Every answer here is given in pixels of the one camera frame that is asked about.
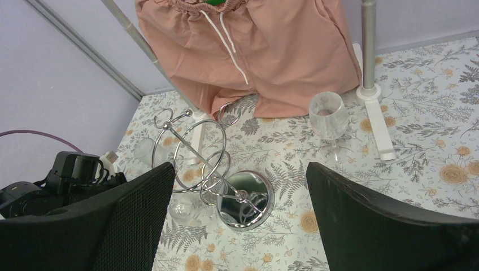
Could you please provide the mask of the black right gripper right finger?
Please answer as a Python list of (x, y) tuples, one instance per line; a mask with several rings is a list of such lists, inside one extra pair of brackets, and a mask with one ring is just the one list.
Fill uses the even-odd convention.
[(401, 202), (318, 162), (306, 179), (331, 270), (478, 269), (478, 220)]

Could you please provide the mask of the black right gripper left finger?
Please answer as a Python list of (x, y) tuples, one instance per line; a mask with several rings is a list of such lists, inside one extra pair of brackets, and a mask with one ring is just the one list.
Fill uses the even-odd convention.
[(1, 221), (2, 270), (151, 270), (175, 170), (169, 162), (43, 216)]

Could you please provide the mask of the chrome wine glass rack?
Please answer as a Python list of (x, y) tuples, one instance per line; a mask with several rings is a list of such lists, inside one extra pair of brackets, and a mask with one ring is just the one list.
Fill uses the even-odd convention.
[[(193, 124), (183, 135), (178, 134), (173, 128), (173, 123), (185, 117), (193, 115), (192, 110), (186, 110), (183, 114), (174, 117), (170, 108), (161, 108), (160, 112), (168, 112), (169, 119), (162, 125), (158, 125), (154, 120), (154, 126), (160, 130), (157, 140), (161, 140), (162, 135), (169, 131), (177, 139), (179, 144), (176, 151), (181, 146), (185, 146), (196, 158), (203, 163), (204, 169), (201, 181), (193, 186), (185, 186), (178, 176), (175, 181), (180, 185), (180, 189), (174, 189), (173, 193), (197, 193), (200, 200), (208, 205), (214, 206), (219, 215), (219, 219), (229, 228), (236, 231), (248, 231), (259, 227), (264, 223), (273, 211), (275, 195), (270, 180), (256, 171), (244, 170), (236, 173), (229, 173), (231, 165), (231, 155), (227, 151), (227, 135), (225, 129), (232, 126), (233, 123), (225, 123), (222, 120), (227, 104), (224, 104), (219, 112), (217, 120), (201, 120)], [(210, 155), (210, 158), (217, 157), (217, 162), (210, 164), (210, 158), (204, 158), (199, 151), (185, 139), (196, 127), (202, 124), (213, 124), (219, 130), (221, 135), (220, 150)], [(221, 163), (225, 162), (227, 168), (220, 172)]]

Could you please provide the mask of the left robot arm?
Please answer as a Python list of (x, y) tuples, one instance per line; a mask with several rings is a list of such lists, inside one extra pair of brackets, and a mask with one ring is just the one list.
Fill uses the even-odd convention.
[(61, 151), (43, 180), (1, 189), (1, 217), (42, 216), (126, 182), (124, 173), (110, 172), (99, 156)]

